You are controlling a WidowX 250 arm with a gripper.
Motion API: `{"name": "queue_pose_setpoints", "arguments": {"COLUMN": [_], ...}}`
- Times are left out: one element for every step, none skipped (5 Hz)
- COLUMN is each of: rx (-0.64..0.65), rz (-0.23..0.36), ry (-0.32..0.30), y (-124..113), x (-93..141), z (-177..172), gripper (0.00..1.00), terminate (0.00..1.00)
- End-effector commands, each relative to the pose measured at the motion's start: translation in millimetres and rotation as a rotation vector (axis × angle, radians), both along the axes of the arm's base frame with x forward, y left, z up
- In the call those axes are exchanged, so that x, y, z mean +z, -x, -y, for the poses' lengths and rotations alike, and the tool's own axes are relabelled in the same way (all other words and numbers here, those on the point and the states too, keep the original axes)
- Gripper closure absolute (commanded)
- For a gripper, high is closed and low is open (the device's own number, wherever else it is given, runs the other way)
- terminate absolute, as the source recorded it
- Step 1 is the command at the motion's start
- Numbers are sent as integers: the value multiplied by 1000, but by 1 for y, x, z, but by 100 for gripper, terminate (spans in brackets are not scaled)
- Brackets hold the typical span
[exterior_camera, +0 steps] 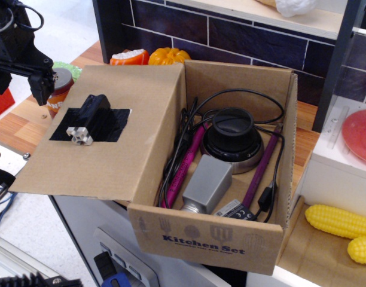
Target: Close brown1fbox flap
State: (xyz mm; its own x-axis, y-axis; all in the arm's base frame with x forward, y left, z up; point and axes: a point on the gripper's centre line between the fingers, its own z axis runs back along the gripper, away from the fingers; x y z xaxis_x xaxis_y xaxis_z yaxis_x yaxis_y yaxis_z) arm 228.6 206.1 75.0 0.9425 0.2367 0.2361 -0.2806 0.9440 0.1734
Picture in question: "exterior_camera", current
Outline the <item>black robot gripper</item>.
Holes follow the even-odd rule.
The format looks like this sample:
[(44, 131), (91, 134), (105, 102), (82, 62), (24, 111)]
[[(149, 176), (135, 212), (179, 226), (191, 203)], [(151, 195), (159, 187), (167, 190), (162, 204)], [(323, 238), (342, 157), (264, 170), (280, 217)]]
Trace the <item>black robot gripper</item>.
[(44, 18), (20, 1), (0, 1), (0, 94), (9, 87), (12, 74), (28, 79), (38, 105), (54, 92), (53, 61), (34, 44), (34, 32)]

